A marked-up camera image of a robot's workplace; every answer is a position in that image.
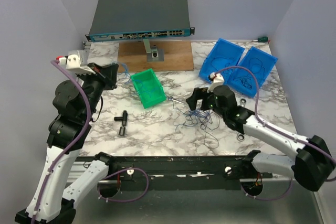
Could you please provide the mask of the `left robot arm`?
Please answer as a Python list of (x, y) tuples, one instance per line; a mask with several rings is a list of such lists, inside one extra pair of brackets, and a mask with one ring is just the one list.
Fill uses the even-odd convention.
[(76, 208), (89, 189), (89, 183), (102, 176), (112, 179), (116, 175), (115, 164), (98, 161), (93, 173), (86, 173), (87, 179), (75, 182), (74, 189), (65, 185), (73, 163), (83, 147), (91, 130), (90, 122), (104, 90), (117, 87), (118, 64), (100, 66), (88, 65), (89, 74), (77, 74), (83, 83), (79, 84), (57, 60), (52, 64), (68, 80), (61, 82), (52, 101), (58, 115), (49, 125), (47, 154), (37, 190), (27, 208), (15, 216), (16, 223), (72, 223)]

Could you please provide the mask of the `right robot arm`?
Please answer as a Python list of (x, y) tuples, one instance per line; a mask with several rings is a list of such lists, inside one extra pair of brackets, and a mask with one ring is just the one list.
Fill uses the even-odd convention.
[(294, 178), (307, 190), (318, 191), (334, 171), (335, 162), (323, 138), (291, 133), (259, 118), (237, 103), (228, 86), (218, 86), (213, 91), (194, 88), (186, 103), (194, 111), (198, 101), (202, 102), (201, 110), (214, 111), (231, 130), (257, 138), (282, 152), (282, 155), (257, 152), (241, 165), (246, 177), (255, 177), (259, 172), (275, 173)]

